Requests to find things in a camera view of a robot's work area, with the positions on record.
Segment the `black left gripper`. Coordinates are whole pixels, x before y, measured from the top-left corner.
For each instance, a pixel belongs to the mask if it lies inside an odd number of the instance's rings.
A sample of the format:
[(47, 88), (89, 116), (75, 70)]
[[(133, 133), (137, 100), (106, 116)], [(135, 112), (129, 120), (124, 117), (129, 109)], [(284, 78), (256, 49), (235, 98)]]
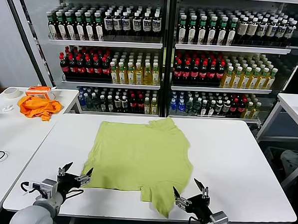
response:
[(63, 201), (66, 200), (66, 196), (69, 191), (73, 188), (80, 188), (90, 182), (93, 168), (91, 168), (86, 174), (81, 176), (76, 176), (70, 173), (66, 173), (68, 169), (73, 165), (72, 162), (58, 168), (57, 176), (57, 192), (62, 195)]

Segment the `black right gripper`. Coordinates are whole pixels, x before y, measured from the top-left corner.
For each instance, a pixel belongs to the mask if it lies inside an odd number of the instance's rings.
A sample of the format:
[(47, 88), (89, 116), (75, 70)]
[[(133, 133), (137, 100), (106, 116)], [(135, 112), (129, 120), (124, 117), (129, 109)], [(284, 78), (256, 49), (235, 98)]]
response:
[(210, 221), (210, 216), (212, 215), (209, 208), (209, 188), (204, 187), (204, 185), (196, 178), (194, 178), (194, 182), (202, 194), (185, 199), (180, 196), (176, 187), (173, 187), (175, 205), (178, 207), (185, 207), (186, 213), (193, 213), (201, 223), (208, 223)]

